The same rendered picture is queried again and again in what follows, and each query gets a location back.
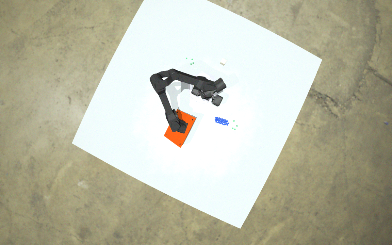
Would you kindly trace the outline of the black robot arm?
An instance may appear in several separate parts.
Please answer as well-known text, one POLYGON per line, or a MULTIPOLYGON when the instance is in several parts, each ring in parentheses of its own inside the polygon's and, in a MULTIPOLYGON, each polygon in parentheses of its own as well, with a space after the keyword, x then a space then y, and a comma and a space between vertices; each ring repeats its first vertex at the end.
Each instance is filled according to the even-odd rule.
POLYGON ((168 96, 165 93, 165 87, 169 86, 174 80, 194 85, 202 90, 200 93, 202 99, 209 99, 215 92, 219 93, 221 90, 227 87, 222 78, 219 78, 214 82, 208 80, 204 76, 192 76, 190 74, 177 71, 174 68, 152 74, 149 79, 151 85, 153 86, 155 92, 159 95, 159 98, 164 106, 165 118, 168 121, 170 129, 172 132, 177 131, 183 134, 185 133, 188 124, 185 121, 179 119, 175 109, 172 110, 168 96), (163 80, 162 78, 166 79, 163 80))

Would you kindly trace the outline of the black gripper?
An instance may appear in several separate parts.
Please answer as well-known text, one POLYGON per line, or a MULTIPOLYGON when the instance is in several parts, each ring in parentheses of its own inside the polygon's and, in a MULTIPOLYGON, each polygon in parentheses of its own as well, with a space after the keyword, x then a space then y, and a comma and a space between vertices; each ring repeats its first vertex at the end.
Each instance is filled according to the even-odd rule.
MULTIPOLYGON (((196 86, 194 86, 194 88, 191 91, 191 93, 194 94, 195 96, 200 96, 201 92, 202 92, 202 90, 200 90, 196 86)), ((220 106, 220 104, 223 100, 223 97, 219 96, 219 95, 215 95, 215 96, 213 95, 211 98, 212 98, 212 104, 216 105, 217 107, 220 106)), ((211 99, 211 98, 209 98, 209 99, 211 99)), ((208 101, 209 101, 209 99, 205 98, 205 100, 208 100, 208 101)))

